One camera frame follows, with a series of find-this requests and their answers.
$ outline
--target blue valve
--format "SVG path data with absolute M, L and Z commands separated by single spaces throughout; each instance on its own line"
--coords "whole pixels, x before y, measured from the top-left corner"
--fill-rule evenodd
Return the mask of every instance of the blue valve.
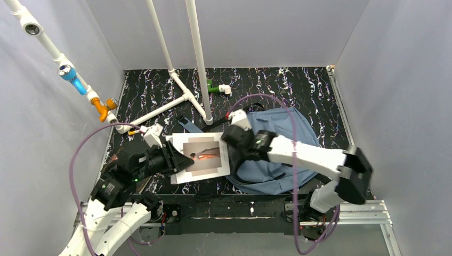
M 75 68 L 71 67 L 70 65 L 61 66 L 58 70 L 58 75 L 60 75 L 64 80 L 71 83 L 81 95 L 85 95 L 88 92 L 85 87 L 83 87 L 80 79 L 78 79 Z

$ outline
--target black marble table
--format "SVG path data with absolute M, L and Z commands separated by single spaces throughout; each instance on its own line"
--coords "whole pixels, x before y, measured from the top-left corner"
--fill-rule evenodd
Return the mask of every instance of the black marble table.
M 178 72 L 181 81 L 201 102 L 196 69 L 182 69 Z M 210 95 L 214 120 L 223 117 L 241 97 L 267 93 L 281 99 L 287 106 L 296 107 L 311 122 L 322 147 L 346 149 L 349 145 L 326 68 L 216 68 L 207 70 L 207 78 L 213 81 L 214 86 L 229 84 L 232 87 L 232 95 L 229 97 L 222 94 Z M 166 69 L 127 71 L 124 92 L 117 110 L 118 120 L 131 122 L 181 95 L 182 91 L 170 79 Z M 261 103 L 266 109 L 279 107 L 267 98 L 250 99 L 243 106 L 255 102 Z M 205 126 L 189 102 L 181 103 L 143 125 L 159 123 L 164 127 L 163 135 L 180 133 L 184 129 L 176 120 L 178 115 L 187 117 L 198 127 Z M 223 131 L 222 126 L 212 129 L 212 132 L 219 131 Z M 140 138 L 140 135 L 130 137 L 114 130 L 108 156 L 113 155 L 122 143 Z M 301 193 L 307 193 L 320 184 L 313 179 L 300 188 Z M 169 178 L 156 175 L 150 180 L 147 190 L 157 194 L 242 194 L 224 177 L 171 185 Z

